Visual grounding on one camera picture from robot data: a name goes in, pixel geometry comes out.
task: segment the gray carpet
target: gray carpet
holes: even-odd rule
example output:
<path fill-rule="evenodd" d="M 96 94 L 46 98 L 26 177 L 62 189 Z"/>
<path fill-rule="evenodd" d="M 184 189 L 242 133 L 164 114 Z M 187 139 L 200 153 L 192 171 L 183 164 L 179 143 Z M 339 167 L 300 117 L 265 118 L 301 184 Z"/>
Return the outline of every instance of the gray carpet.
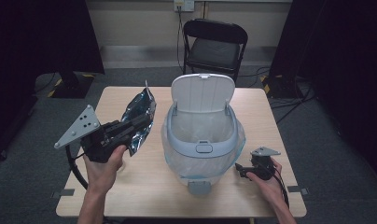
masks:
<path fill-rule="evenodd" d="M 240 75 L 255 74 L 257 69 L 243 66 Z M 105 76 L 94 79 L 85 99 L 48 98 L 52 85 L 39 91 L 32 116 L 11 142 L 7 160 L 0 161 L 0 223 L 76 223 L 76 218 L 58 217 L 55 213 L 58 200 L 51 198 L 51 194 L 63 189 L 69 170 L 64 151 L 54 149 L 54 143 L 86 105 L 97 105 L 104 87 L 144 86 L 145 80 L 150 87 L 170 86 L 180 74 L 179 67 L 108 69 Z M 52 74 L 40 76 L 36 89 L 47 85 L 51 77 Z M 261 88 L 261 83 L 256 82 L 256 77 L 239 77 L 237 87 Z M 303 92 L 308 90 L 306 83 L 300 87 Z M 270 103 L 274 107 L 292 101 L 270 100 Z M 275 120 L 291 108 L 273 109 Z M 332 116 L 317 100 L 298 106 L 278 123 L 278 128 L 299 185 L 310 192 L 303 196 L 308 213 L 298 218 L 299 223 L 377 223 L 377 177 L 338 136 Z M 78 145 L 72 149 L 76 153 Z M 129 219 L 128 222 L 158 221 Z M 275 220 L 259 219 L 258 223 L 275 223 Z"/>

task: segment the wooden table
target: wooden table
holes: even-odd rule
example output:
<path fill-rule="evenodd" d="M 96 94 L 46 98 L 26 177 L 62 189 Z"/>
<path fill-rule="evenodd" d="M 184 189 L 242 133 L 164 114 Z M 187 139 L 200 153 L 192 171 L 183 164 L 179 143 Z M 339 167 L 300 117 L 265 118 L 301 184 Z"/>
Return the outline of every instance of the wooden table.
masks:
<path fill-rule="evenodd" d="M 127 104 L 142 87 L 105 88 L 96 114 L 101 123 L 120 119 Z M 150 87 L 157 110 L 154 126 L 144 145 L 133 156 L 124 155 L 125 166 L 118 171 L 114 187 L 106 197 L 105 215 L 108 217 L 274 217 L 275 214 L 251 181 L 239 177 L 231 167 L 212 186 L 210 194 L 193 196 L 169 169 L 163 155 L 161 126 L 172 104 L 171 88 Z M 282 154 L 275 158 L 283 166 L 286 186 L 297 186 L 284 144 L 278 132 L 269 102 L 261 89 L 236 89 L 230 105 L 244 126 L 246 144 L 238 159 L 250 166 L 250 151 L 269 147 Z M 77 166 L 87 177 L 84 161 Z M 73 196 L 62 196 L 57 206 L 61 217 L 77 217 L 85 190 L 70 174 L 66 189 L 74 189 Z M 289 192 L 290 210 L 294 217 L 306 214 L 299 192 Z"/>

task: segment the white lid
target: white lid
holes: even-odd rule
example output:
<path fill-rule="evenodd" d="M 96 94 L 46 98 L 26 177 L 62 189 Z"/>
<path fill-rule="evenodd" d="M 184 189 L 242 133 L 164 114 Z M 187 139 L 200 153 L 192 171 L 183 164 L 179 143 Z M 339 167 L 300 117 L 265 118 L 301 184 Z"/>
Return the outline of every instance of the white lid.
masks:
<path fill-rule="evenodd" d="M 192 74 L 172 83 L 172 99 L 178 111 L 208 113 L 222 111 L 235 90 L 232 78 L 217 74 Z"/>

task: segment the white plastic container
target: white plastic container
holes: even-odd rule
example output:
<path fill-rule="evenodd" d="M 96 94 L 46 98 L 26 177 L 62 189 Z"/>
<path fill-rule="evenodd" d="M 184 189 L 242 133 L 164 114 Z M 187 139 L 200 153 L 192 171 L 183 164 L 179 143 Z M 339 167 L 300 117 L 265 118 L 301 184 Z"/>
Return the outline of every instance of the white plastic container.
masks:
<path fill-rule="evenodd" d="M 165 160 L 192 194 L 206 194 L 236 162 L 244 128 L 229 105 L 235 84 L 216 74 L 184 75 L 162 127 Z"/>

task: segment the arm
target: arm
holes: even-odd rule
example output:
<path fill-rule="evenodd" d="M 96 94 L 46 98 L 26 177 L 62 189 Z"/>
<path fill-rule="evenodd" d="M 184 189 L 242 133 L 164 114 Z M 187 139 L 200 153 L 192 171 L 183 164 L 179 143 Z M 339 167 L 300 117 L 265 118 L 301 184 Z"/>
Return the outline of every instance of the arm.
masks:
<path fill-rule="evenodd" d="M 273 164 L 275 165 L 275 169 L 278 171 L 276 172 L 276 177 L 280 178 L 279 174 L 281 174 L 282 166 L 276 160 L 272 159 Z M 273 211 L 278 218 L 280 224 L 295 224 L 296 220 L 291 215 L 290 210 L 285 203 L 284 196 L 281 190 L 281 186 L 279 185 L 278 181 L 272 177 L 269 180 L 262 180 L 258 178 L 253 173 L 247 173 L 247 177 L 253 180 L 261 190 L 265 200 L 270 204 Z"/>
<path fill-rule="evenodd" d="M 116 181 L 116 172 L 122 166 L 125 146 L 117 147 L 107 163 L 92 162 L 84 155 L 89 186 L 78 216 L 78 224 L 103 222 L 107 192 Z"/>

